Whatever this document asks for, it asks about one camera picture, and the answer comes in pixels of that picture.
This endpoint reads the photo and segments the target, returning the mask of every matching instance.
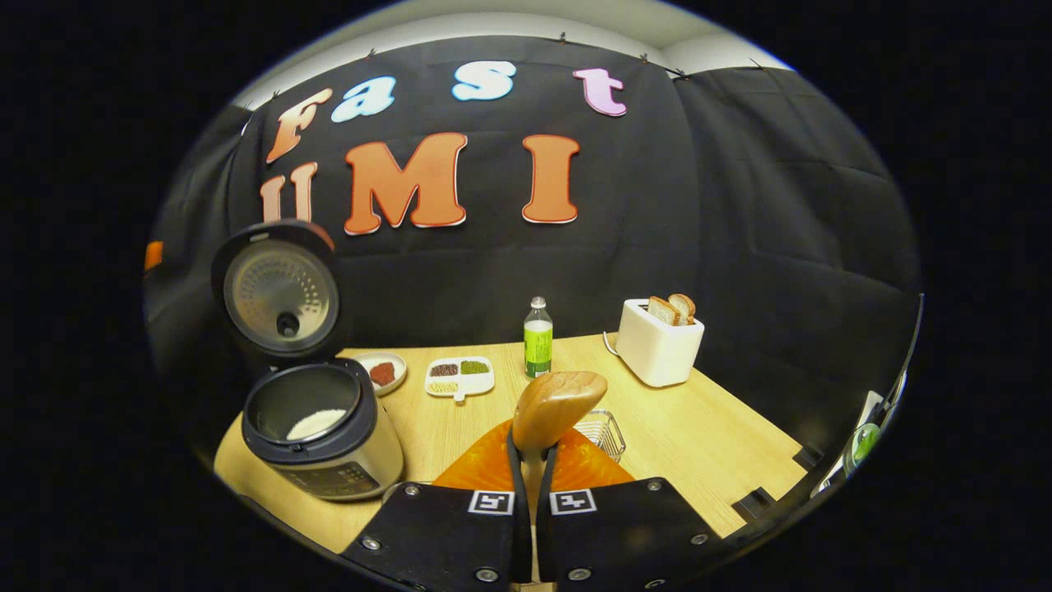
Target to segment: orange letter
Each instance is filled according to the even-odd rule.
[[[417,208],[409,216],[413,225],[423,228],[463,222],[467,212],[457,202],[457,159],[465,145],[467,136],[463,134],[431,134],[417,146],[404,170],[384,142],[351,148],[345,158],[353,169],[350,217],[343,229],[349,234],[377,231],[380,216],[372,211],[372,198],[387,223],[399,227],[418,189]]]
[[[523,218],[530,222],[565,224],[578,218],[570,203],[570,157],[581,146],[562,136],[530,136],[523,140],[533,154],[533,190],[523,207]]]
[[[274,141],[270,154],[266,156],[267,164],[278,160],[282,155],[296,147],[296,144],[300,143],[300,136],[296,134],[296,130],[306,129],[307,125],[310,125],[310,122],[315,119],[315,111],[318,110],[318,107],[315,105],[324,103],[331,96],[332,88],[325,88],[321,93],[281,114],[281,117],[278,118],[278,137]]]
[[[307,162],[297,166],[292,173],[292,186],[296,187],[296,217],[310,221],[310,179],[318,171],[317,162]],[[263,221],[272,222],[281,218],[281,187],[285,186],[285,176],[279,175],[260,187],[263,196]]]

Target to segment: wooden table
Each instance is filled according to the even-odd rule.
[[[615,338],[610,335],[611,344]],[[340,356],[365,351],[348,349]],[[380,400],[402,443],[402,481],[434,479],[480,436],[511,417],[529,383],[521,342],[384,351],[399,354],[408,367],[402,386]],[[424,392],[431,361],[467,355],[492,363],[497,385],[491,391],[468,396],[462,406]],[[636,479],[668,479],[721,536],[745,525],[732,504],[758,487],[777,499],[805,474],[792,461],[798,444],[696,370],[682,385],[647,387],[606,350],[602,335],[553,342],[552,371],[570,370],[607,379],[609,388],[598,407],[613,414],[624,435],[621,466]],[[379,497],[336,503],[304,493],[248,451],[240,427],[239,414],[216,453],[216,474],[308,538],[340,553],[379,510]]]

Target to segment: small plate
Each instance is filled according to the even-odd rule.
[[[367,352],[364,354],[358,354],[350,356],[352,360],[358,361],[359,364],[365,368],[365,372],[372,372],[372,369],[385,362],[389,362],[394,365],[394,381],[387,384],[386,387],[381,387],[377,385],[376,382],[372,383],[372,390],[376,391],[378,397],[382,397],[387,393],[398,389],[402,383],[405,381],[406,366],[405,361],[402,356],[397,354],[390,354],[387,352]]]
[[[478,362],[486,365],[486,372],[478,374],[461,374],[461,364]],[[431,370],[441,365],[453,365],[456,373],[449,376],[431,376]],[[442,359],[432,362],[424,374],[424,391],[436,397],[452,397],[462,404],[467,395],[479,395],[493,388],[497,383],[493,374],[493,363],[485,356],[463,356],[458,359]]]

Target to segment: green label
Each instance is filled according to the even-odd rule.
[[[526,373],[539,376],[551,370],[551,328],[523,331],[526,343]]]

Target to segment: metal basket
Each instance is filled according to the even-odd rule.
[[[574,428],[607,453],[614,463],[621,463],[621,455],[627,447],[612,413],[605,409],[593,409]]]

